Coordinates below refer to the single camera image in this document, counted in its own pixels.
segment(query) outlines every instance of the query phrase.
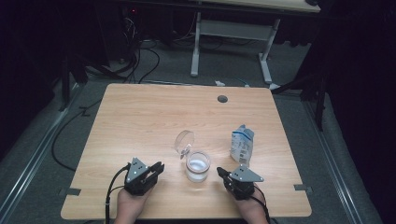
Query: clear jar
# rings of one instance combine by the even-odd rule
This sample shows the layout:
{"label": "clear jar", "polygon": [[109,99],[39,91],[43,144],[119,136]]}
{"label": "clear jar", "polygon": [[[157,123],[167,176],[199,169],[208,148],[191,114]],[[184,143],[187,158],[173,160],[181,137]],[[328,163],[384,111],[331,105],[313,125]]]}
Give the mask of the clear jar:
{"label": "clear jar", "polygon": [[186,159],[187,178],[195,183],[203,182],[207,178],[210,159],[203,151],[191,152]]}

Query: table top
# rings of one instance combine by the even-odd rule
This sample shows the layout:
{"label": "table top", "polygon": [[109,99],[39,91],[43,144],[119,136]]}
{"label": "table top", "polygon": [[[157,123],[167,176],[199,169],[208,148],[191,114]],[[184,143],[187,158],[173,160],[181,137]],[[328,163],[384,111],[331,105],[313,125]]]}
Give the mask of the table top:
{"label": "table top", "polygon": [[319,6],[310,6],[305,0],[201,0],[202,2],[241,5],[244,7],[265,7],[301,12],[320,12]]}
{"label": "table top", "polygon": [[[227,103],[218,96],[225,95]],[[254,133],[250,169],[264,178],[258,182],[272,217],[307,217],[311,207],[292,156],[272,93],[264,88],[110,84],[67,195],[62,217],[105,217],[105,199],[115,173],[137,157],[146,165],[165,165],[140,218],[240,217],[218,166],[233,171],[231,134],[241,124]],[[192,150],[211,160],[207,179],[191,182],[185,161],[174,150],[178,134],[195,134]],[[121,174],[113,187],[122,186]],[[117,190],[111,194],[110,216],[116,215]]]}

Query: snack bag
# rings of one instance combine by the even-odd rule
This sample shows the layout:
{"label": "snack bag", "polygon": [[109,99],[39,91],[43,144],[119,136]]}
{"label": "snack bag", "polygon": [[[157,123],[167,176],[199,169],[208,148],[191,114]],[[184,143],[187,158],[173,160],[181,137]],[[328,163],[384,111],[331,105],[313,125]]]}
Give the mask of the snack bag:
{"label": "snack bag", "polygon": [[254,132],[247,129],[245,124],[232,133],[230,154],[234,160],[247,167],[253,154],[253,137]]}

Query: person's left hand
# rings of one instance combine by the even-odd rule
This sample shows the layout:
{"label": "person's left hand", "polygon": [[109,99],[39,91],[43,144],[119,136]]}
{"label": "person's left hand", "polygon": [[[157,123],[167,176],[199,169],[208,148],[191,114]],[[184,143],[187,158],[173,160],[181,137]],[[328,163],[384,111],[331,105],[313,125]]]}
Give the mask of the person's left hand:
{"label": "person's left hand", "polygon": [[121,189],[117,199],[117,217],[115,223],[134,223],[137,217],[143,212],[143,207],[153,188],[149,189],[143,196],[134,196],[125,189]]}

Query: open glass lid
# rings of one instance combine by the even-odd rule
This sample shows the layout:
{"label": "open glass lid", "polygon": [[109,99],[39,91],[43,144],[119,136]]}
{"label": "open glass lid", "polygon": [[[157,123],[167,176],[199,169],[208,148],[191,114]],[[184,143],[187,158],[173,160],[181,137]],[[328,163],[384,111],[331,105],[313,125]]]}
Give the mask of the open glass lid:
{"label": "open glass lid", "polygon": [[180,159],[189,154],[192,144],[194,143],[194,133],[188,130],[181,132],[175,141],[175,151],[180,155]]}

